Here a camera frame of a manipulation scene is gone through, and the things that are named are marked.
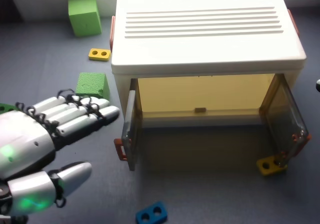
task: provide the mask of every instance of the blue block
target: blue block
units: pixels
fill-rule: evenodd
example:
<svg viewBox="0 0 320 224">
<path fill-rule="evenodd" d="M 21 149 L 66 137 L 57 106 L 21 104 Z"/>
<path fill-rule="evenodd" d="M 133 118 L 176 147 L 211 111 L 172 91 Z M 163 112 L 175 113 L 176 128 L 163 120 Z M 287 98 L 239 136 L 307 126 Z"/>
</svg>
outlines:
<svg viewBox="0 0 320 224">
<path fill-rule="evenodd" d="M 135 214 L 137 224 L 161 224 L 168 219 L 164 204 L 159 201 Z"/>
</svg>

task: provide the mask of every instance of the white robotic hand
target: white robotic hand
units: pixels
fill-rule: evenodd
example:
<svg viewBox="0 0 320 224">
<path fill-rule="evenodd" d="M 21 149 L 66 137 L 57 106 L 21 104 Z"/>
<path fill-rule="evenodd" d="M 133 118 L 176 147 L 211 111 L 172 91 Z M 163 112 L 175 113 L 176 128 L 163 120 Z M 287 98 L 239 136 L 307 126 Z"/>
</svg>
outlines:
<svg viewBox="0 0 320 224">
<path fill-rule="evenodd" d="M 59 91 L 24 110 L 0 115 L 0 215 L 18 217 L 44 210 L 85 182 L 91 164 L 76 162 L 60 170 L 41 171 L 59 151 L 115 121 L 120 110 L 106 99 L 67 96 Z"/>
</svg>

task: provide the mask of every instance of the open door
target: open door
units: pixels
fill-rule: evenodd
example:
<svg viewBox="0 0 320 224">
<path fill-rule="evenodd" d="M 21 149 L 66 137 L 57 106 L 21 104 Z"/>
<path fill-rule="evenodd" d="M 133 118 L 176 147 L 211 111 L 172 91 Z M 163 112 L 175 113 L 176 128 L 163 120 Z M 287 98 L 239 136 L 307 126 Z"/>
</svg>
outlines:
<svg viewBox="0 0 320 224">
<path fill-rule="evenodd" d="M 137 160 L 137 142 L 141 135 L 142 108 L 137 79 L 132 79 L 121 139 L 115 139 L 115 149 L 121 161 L 127 161 L 130 171 L 135 170 Z"/>
<path fill-rule="evenodd" d="M 270 132 L 275 164 L 283 168 L 311 138 L 283 74 L 274 75 L 259 113 Z"/>
</svg>

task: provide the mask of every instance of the gray floor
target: gray floor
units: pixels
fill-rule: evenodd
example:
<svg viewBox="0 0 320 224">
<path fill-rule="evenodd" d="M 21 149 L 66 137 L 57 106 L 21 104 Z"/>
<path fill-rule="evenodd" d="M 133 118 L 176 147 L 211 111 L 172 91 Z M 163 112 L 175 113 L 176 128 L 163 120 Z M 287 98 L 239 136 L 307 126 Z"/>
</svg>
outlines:
<svg viewBox="0 0 320 224">
<path fill-rule="evenodd" d="M 57 154 L 46 171 L 86 160 L 92 176 L 64 209 L 33 214 L 30 223 L 133 224 L 135 213 L 156 201 L 172 224 L 319 223 L 320 15 L 293 14 L 308 57 L 293 95 L 313 138 L 286 174 L 264 178 L 257 171 L 256 160 L 270 153 L 259 126 L 146 130 L 137 171 L 130 172 L 113 145 L 121 117 Z M 102 35 L 87 38 L 75 38 L 62 22 L 0 26 L 0 103 L 32 105 L 75 88 L 80 72 L 104 72 L 111 102 L 120 106 L 110 63 L 88 60 L 90 48 L 109 48 L 110 20 L 102 25 Z"/>
</svg>

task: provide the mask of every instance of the green block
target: green block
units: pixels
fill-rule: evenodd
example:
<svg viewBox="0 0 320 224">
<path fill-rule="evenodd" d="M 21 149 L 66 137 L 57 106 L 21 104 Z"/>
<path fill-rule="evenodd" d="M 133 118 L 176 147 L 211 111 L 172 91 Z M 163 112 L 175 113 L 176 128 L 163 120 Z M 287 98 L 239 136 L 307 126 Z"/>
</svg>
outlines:
<svg viewBox="0 0 320 224">
<path fill-rule="evenodd" d="M 69 0 L 69 19 L 76 37 L 101 34 L 96 0 Z"/>
<path fill-rule="evenodd" d="M 16 108 L 14 105 L 0 103 L 0 114 L 7 113 L 13 110 L 18 110 L 18 108 Z"/>
<path fill-rule="evenodd" d="M 108 100 L 110 92 L 106 74 L 81 72 L 75 92 L 78 96 L 90 96 Z"/>
</svg>

